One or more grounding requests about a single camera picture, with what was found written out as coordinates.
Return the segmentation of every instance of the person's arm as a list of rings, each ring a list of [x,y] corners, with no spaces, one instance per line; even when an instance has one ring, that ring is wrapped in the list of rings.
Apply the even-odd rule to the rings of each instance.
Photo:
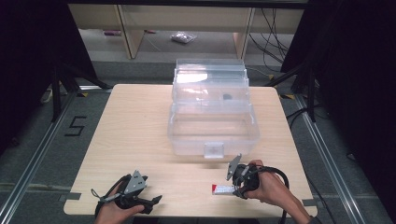
[[[114,188],[110,196],[117,192],[118,187]],[[145,209],[143,205],[137,205],[129,209],[121,209],[116,203],[105,203],[102,205],[94,224],[121,224],[129,217]]]
[[[262,161],[251,161],[249,164],[263,166]],[[248,191],[245,197],[259,199],[262,203],[269,203],[283,208],[298,224],[307,224],[311,216],[306,212],[301,202],[286,188],[277,174],[269,172],[259,173],[260,186]]]

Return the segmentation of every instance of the gray floor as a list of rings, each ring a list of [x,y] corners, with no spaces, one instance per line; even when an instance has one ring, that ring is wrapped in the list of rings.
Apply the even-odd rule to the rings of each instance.
[[[171,84],[177,58],[236,58],[232,34],[194,33],[197,38],[193,42],[181,45],[170,40],[172,33],[158,31],[156,34],[146,34],[137,57],[128,60],[119,36],[104,36],[102,31],[97,30],[81,31],[98,77],[113,85],[117,83]],[[259,34],[254,34],[253,37],[260,40],[263,46],[265,45]],[[279,39],[287,46],[292,40],[292,35],[280,35]],[[268,49],[281,57],[277,48],[268,47]],[[252,86],[261,86],[268,82],[270,75],[279,76],[276,70],[279,69],[280,63],[268,56],[264,59],[269,67],[264,65],[262,52],[249,41],[245,64]],[[84,80],[79,80],[79,82],[81,85],[91,85]],[[292,78],[279,84],[276,87],[278,93],[291,93],[291,83]],[[93,223],[93,216],[66,215],[63,211],[64,197],[73,185],[108,96],[109,93],[106,92],[90,92],[85,97],[73,97],[10,223]],[[280,101],[285,115],[298,110],[296,100],[280,99]],[[40,145],[41,139],[50,126],[51,109],[51,101],[40,106],[19,134],[20,144],[8,148],[0,158],[0,202],[6,201]],[[318,128],[366,223],[392,223],[361,168],[356,162],[346,157],[347,146],[332,121],[327,117],[326,111],[318,108],[316,114]],[[83,132],[76,137],[66,136],[68,133],[76,132],[75,129],[69,128],[75,116],[86,117],[78,119],[78,123],[75,123],[84,126]],[[332,223],[328,211],[319,199],[320,194],[338,223],[353,223],[303,117],[295,120],[291,132],[307,176],[318,189],[316,192],[312,188],[314,198],[318,203],[318,217],[323,223]],[[277,223],[277,218],[259,219],[259,221],[260,223]],[[161,223],[237,223],[237,220],[169,217],[161,218]]]

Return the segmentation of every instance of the wire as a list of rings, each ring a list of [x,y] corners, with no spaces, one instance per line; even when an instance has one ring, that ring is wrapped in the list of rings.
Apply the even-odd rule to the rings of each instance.
[[[288,177],[286,176],[286,174],[283,173],[281,170],[279,170],[277,168],[274,168],[274,167],[270,167],[270,166],[260,166],[256,170],[250,172],[247,175],[241,176],[240,178],[246,179],[247,177],[249,177],[251,175],[254,175],[254,174],[257,174],[258,172],[276,173],[276,174],[280,175],[283,178],[283,182],[284,182],[286,188],[288,188],[288,189],[290,188],[289,180],[288,180]],[[282,217],[280,218],[280,220],[278,222],[279,224],[285,224],[285,222],[286,222],[286,214],[287,214],[286,210],[283,210]]]
[[[330,218],[332,219],[332,223],[336,223],[334,216],[332,215],[332,211],[330,210],[329,206],[327,205],[326,201],[323,199],[323,197],[321,196],[319,190],[317,189],[317,187],[314,185],[314,182],[312,182],[311,178],[309,178],[308,174],[306,173],[306,171],[304,170],[306,179],[308,180],[309,184],[311,184],[312,188],[315,190],[315,192],[317,193],[317,195],[320,198],[320,201],[323,203],[324,207],[326,208],[327,212],[329,213]]]
[[[314,108],[315,108],[315,107],[320,107],[320,106],[322,106],[322,104],[317,104],[317,105],[314,105]],[[290,115],[287,115],[287,116],[286,116],[287,119],[289,119],[289,118],[291,118],[291,117],[294,116],[293,120],[292,120],[291,123],[290,123],[290,129],[291,129],[291,126],[292,126],[293,122],[294,122],[301,114],[303,114],[306,110],[307,110],[307,108],[305,107],[305,108],[299,109],[299,110],[297,110],[297,111],[291,113]],[[329,206],[326,204],[326,201],[323,199],[323,197],[321,196],[321,194],[320,194],[320,192],[318,191],[317,187],[314,185],[314,182],[312,182],[312,180],[309,178],[309,176],[308,176],[308,174],[306,173],[305,169],[304,169],[304,173],[305,173],[306,179],[307,179],[308,182],[311,184],[312,188],[315,190],[315,192],[316,192],[317,195],[319,196],[321,202],[323,203],[324,207],[326,208],[327,212],[329,213],[329,216],[330,216],[330,218],[332,219],[332,222],[335,224],[336,222],[335,222],[334,216],[332,215],[332,211],[330,210]]]
[[[268,76],[268,77],[270,76],[270,75],[265,74],[264,72],[262,72],[262,71],[260,71],[259,69],[256,69],[256,68],[246,67],[246,69],[256,71],[256,72],[262,74],[263,76]]]
[[[253,43],[256,45],[256,47],[258,49],[260,49],[261,51],[263,51],[264,53],[268,54],[269,56],[271,56],[272,58],[274,58],[275,60],[277,60],[279,63],[283,63],[283,61],[281,59],[279,59],[278,57],[275,56],[275,54],[271,53],[270,51],[268,51],[268,49],[264,48],[263,46],[261,46],[259,43],[257,43],[257,41],[253,38],[253,36],[251,34],[249,34],[251,40],[253,41]]]
[[[277,38],[277,32],[276,32],[276,8],[273,8],[272,10],[273,10],[273,23],[271,25],[270,22],[268,21],[267,17],[265,16],[264,10],[262,8],[262,15],[264,16],[265,21],[267,22],[267,25],[268,25],[268,27],[270,28],[270,31],[271,31],[270,35],[268,36],[268,39],[266,39],[266,40],[267,40],[267,43],[268,43],[270,41],[271,35],[274,36],[274,38],[276,40],[276,43],[277,43],[277,46],[275,46],[275,45],[273,45],[273,46],[275,46],[275,47],[277,47],[279,49],[279,53],[280,53],[281,57],[283,58],[283,55],[286,56],[286,53],[284,52],[284,50],[289,50],[289,49],[284,44],[282,44],[279,41],[279,39]]]

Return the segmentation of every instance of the metal rail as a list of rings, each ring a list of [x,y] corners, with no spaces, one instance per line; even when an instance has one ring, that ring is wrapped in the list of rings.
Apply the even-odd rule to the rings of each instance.
[[[40,142],[40,145],[35,150],[35,154],[32,159],[30,159],[29,164],[24,170],[22,176],[19,181],[15,185],[14,189],[8,195],[8,198],[5,203],[1,206],[0,209],[0,221],[1,224],[7,224],[12,219],[15,211],[17,210],[18,205],[20,204],[25,191],[28,189],[29,184],[33,177],[35,176],[36,171],[38,170],[41,162],[43,161],[50,144],[57,133],[60,124],[64,119],[64,114],[66,113],[68,107],[72,103],[72,101],[76,98],[75,92],[69,92],[64,101],[64,109],[62,110],[59,117],[51,123],[49,128],[47,129],[46,134]]]
[[[299,109],[306,107],[305,101],[301,95],[296,96],[296,102]],[[303,113],[303,116],[305,124],[314,139],[320,157],[323,159],[324,165],[332,179],[332,182],[334,183],[335,189],[340,196],[341,202],[343,203],[351,222],[356,224],[366,223],[358,204],[350,192],[346,181],[342,177],[340,170],[332,158],[330,150],[327,148],[326,143],[318,130],[317,124],[311,121],[311,118],[309,118],[306,112]]]

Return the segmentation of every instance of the plastic storage box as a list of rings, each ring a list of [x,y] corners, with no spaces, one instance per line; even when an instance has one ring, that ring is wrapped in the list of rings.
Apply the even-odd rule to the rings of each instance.
[[[248,154],[260,139],[240,60],[177,60],[168,137],[177,155]]]

